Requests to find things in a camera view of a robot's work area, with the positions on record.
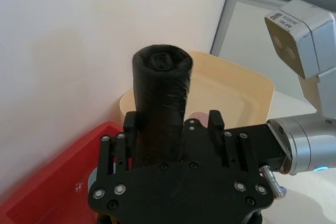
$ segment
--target wooden tray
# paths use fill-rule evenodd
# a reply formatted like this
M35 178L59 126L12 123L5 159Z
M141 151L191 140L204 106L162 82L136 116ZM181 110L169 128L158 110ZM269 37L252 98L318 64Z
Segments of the wooden tray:
M274 85L265 76L204 52L194 60L185 118L219 110L226 128L265 123ZM120 100L120 119L134 111L133 89Z

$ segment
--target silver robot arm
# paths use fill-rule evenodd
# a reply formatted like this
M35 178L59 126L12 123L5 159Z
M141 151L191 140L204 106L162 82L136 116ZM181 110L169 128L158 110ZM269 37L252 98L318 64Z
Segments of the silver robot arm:
M336 167L335 15L292 0L265 17L278 56L295 71L317 113L267 122L287 157L281 172Z

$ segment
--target red plastic bin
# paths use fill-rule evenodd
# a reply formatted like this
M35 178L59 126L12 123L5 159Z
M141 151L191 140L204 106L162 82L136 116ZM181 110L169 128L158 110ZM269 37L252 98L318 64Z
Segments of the red plastic bin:
M77 140L0 206L0 223L95 224L87 204L88 177L97 167L101 136L121 131L106 122Z

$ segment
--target black cylindrical object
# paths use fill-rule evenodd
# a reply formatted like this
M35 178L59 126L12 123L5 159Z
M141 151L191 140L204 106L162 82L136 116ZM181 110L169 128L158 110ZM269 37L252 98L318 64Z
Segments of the black cylindrical object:
M134 55L136 166L180 160L192 65L184 50L170 45L148 46Z

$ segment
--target white table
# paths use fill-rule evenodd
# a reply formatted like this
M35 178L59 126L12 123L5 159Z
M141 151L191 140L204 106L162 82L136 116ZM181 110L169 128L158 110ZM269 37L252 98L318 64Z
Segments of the white table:
M275 92L268 118L315 111L308 103ZM263 224L336 224L336 169L276 177L288 192L263 211Z

